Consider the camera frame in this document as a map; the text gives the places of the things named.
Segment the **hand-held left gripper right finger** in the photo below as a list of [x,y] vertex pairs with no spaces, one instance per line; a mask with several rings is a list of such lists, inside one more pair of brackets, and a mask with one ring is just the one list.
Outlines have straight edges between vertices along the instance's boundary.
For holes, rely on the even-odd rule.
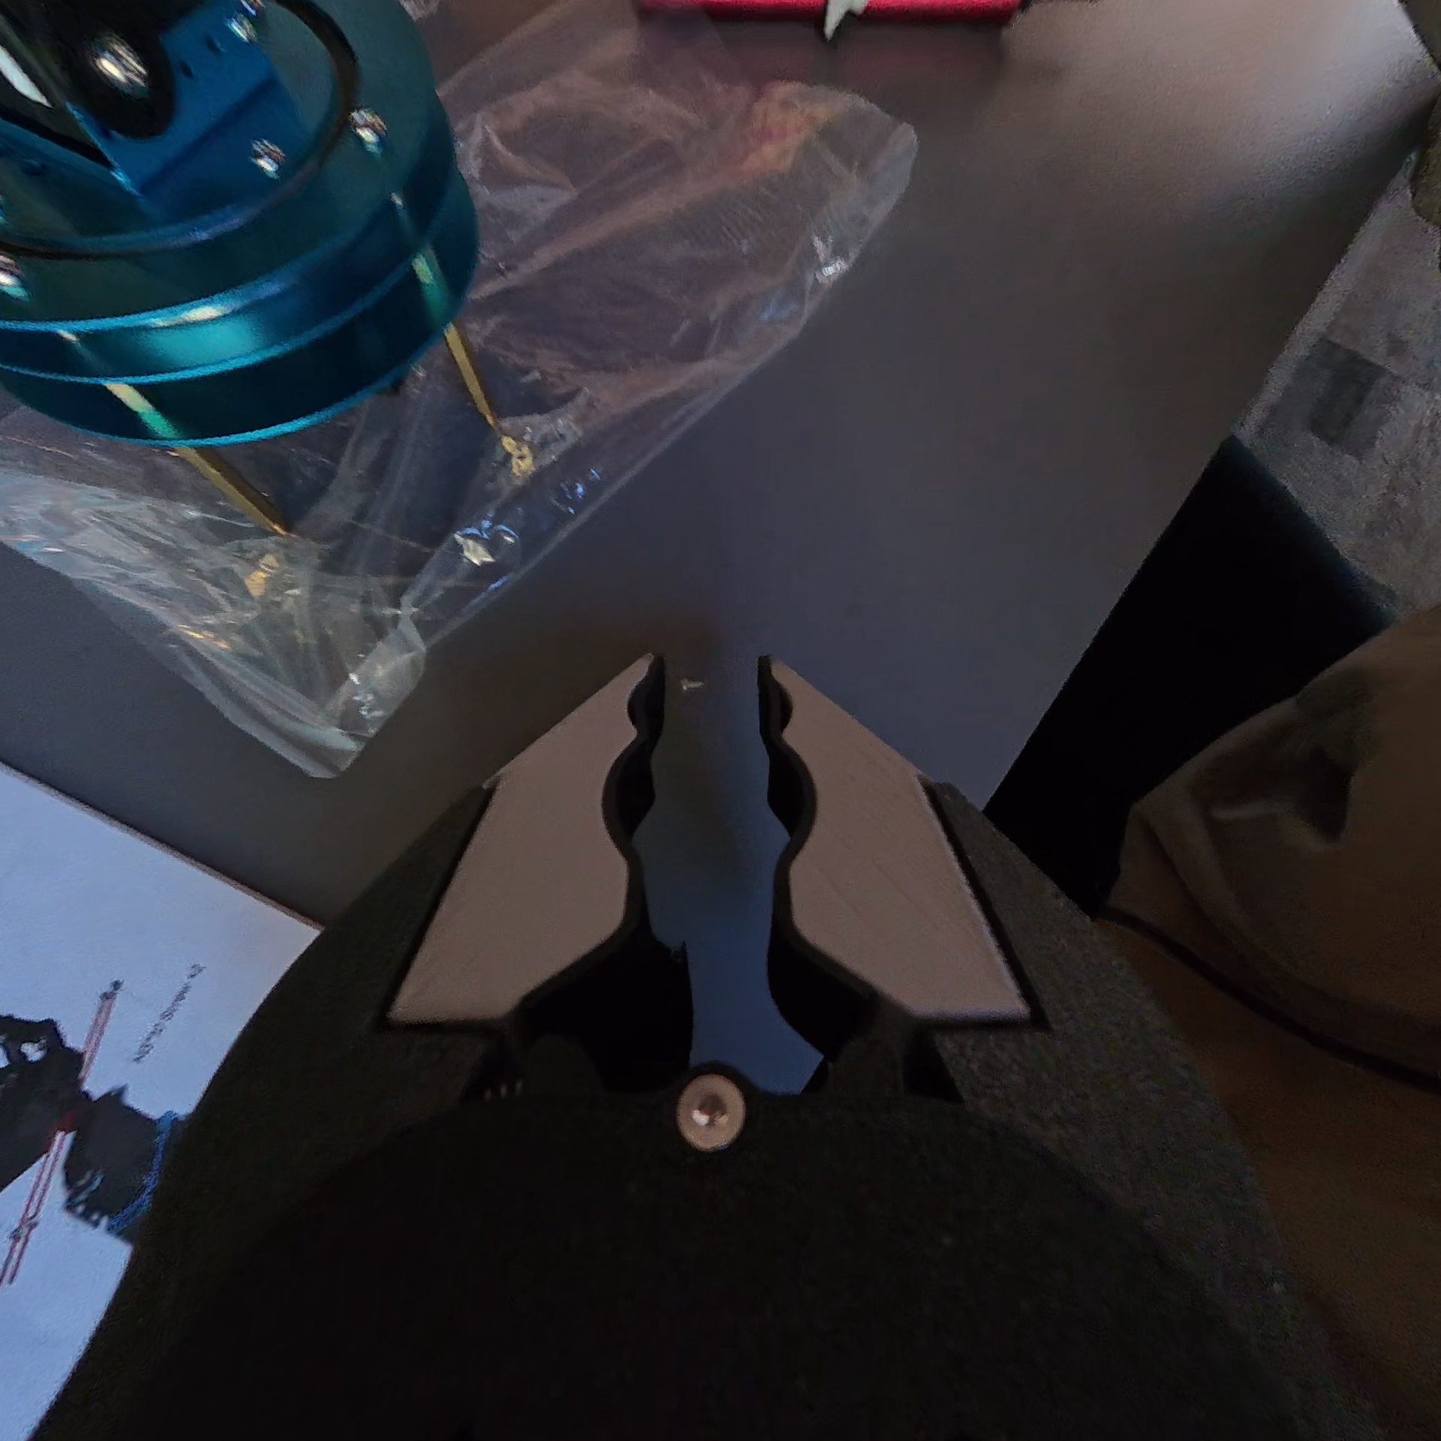
[[759,662],[774,873],[769,991],[791,1027],[1032,1022],[1004,931],[929,779],[773,657]]

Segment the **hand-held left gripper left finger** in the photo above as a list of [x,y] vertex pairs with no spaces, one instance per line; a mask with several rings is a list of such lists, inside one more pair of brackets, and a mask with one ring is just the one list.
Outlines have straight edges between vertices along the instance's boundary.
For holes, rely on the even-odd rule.
[[665,681],[642,655],[491,777],[392,1026],[690,1029],[690,969],[653,930],[635,846]]

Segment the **white instruction manual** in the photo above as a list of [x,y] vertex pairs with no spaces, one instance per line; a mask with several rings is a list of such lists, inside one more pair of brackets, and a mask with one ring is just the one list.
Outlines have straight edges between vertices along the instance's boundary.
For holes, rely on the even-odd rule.
[[4,768],[2,1437],[59,1396],[205,1089],[318,935]]

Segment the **red electric screwdriver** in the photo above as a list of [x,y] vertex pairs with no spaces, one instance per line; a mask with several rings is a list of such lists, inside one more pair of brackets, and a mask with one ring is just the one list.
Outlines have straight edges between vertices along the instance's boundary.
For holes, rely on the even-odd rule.
[[649,12],[704,10],[713,15],[800,19],[821,24],[826,34],[841,22],[968,22],[1009,24],[1033,2],[637,2]]

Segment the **large clear plastic bag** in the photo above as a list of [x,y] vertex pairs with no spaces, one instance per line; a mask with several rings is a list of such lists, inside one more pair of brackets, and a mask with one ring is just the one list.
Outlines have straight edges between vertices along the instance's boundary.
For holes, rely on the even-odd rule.
[[344,772],[431,652],[785,348],[908,187],[874,103],[750,84],[697,12],[560,3],[483,48],[418,19],[479,219],[462,333],[402,384],[222,456],[285,533],[167,448],[4,389],[4,556],[68,581],[239,729]]

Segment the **blue round turntable base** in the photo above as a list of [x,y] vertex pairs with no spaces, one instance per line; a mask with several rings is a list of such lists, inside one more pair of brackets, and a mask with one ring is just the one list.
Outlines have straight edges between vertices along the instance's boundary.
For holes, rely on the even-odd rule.
[[526,473],[460,322],[479,219],[405,5],[267,3],[289,113],[146,192],[69,106],[102,5],[2,3],[4,389],[86,434],[167,448],[285,533],[222,449],[397,388],[443,340]]

